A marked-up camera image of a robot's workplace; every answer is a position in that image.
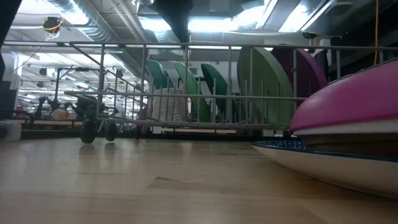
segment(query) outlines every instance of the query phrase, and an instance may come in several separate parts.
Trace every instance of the ceiling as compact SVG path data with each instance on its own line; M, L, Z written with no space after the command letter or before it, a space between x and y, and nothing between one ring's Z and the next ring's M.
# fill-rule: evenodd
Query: ceiling
M381 8L387 7L394 0L380 0ZM149 7L132 4L131 0L71 0L78 10L73 14L61 7L56 7L58 0L23 0L14 19L7 40L45 41L48 37L42 29L42 23L49 16L64 19L57 38L48 41L92 41L111 42L174 42L173 32L162 22L159 15ZM374 0L350 0L350 7L336 6L339 0L193 0L190 13L191 42L211 42L226 44L295 44L308 45L303 30L316 32L324 36L339 36L360 26L374 16ZM99 60L99 49L86 49L87 53ZM8 47L3 53L18 54L23 66L20 89L20 102L29 107L40 95L53 96L55 77L52 72L40 75L40 68L90 67L98 68L90 59L72 48ZM141 80L142 50L107 50L105 65L108 68L122 69L123 78L139 85ZM239 52L233 52L233 61ZM160 61L183 60L182 50L150 50L148 58ZM225 62L228 52L217 50L191 50L191 61ZM98 72L75 72L60 84L61 90L80 90L77 83L83 83L90 89L98 87ZM38 80L44 87L37 87ZM115 89L115 78L106 76L106 86ZM118 90L126 91L125 85L118 85ZM35 99L26 98L29 94ZM61 100L71 100L60 95ZM105 99L113 105L113 99Z

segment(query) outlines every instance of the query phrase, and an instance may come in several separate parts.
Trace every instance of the wheel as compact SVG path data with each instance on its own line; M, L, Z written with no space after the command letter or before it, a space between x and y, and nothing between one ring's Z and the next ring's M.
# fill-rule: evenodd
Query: wheel
M140 137L140 135L141 135L141 129L140 129L139 126L137 125L137 126L134 128L134 130L135 130L134 134L136 135L136 139L138 140L139 137Z
M85 144L93 143L97 134L96 124L92 120L86 120L80 128L80 139Z
M116 138L117 133L118 133L118 127L116 126L115 123L110 122L108 125L106 125L105 127L106 140L113 141Z

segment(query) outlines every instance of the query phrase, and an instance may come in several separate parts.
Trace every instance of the person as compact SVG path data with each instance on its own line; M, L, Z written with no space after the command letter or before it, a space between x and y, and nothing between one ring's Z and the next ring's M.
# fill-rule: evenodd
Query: person
M141 109L140 111L138 111L137 119L138 119L138 120L146 120L146 119L147 119L147 116L148 116L148 107L145 106L145 108L143 108L143 109ZM139 127L140 132L141 132L142 134L145 134L145 133L147 133L147 132L150 130L150 128L149 128L148 126L145 126L145 125L143 125L143 124L138 125L138 127Z

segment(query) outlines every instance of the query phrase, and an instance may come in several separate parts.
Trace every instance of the ventilation duct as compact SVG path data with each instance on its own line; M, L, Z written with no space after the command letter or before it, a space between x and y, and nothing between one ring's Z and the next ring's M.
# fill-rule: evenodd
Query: ventilation duct
M74 25L95 26L95 28L78 28L93 41L118 42L120 38L101 17L98 11L87 0L47 0L55 6L63 16ZM141 49L125 49L121 54L112 54L113 57L123 62L134 76L141 77Z

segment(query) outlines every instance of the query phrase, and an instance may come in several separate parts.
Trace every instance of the yellow cable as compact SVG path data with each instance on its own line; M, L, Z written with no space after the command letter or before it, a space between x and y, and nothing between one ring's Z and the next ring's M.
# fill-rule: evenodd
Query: yellow cable
M55 29L57 29L58 27L60 27L61 25L62 25L62 23L63 23L63 18L61 17L61 22L58 24L58 25L56 25L55 27L51 27L51 28L45 28L45 27L43 27L43 29L45 29L45 30L55 30Z
M379 46L379 0L376 0L376 31L375 31L375 44L376 47ZM377 53L379 51L376 50L374 53L374 65L377 64Z

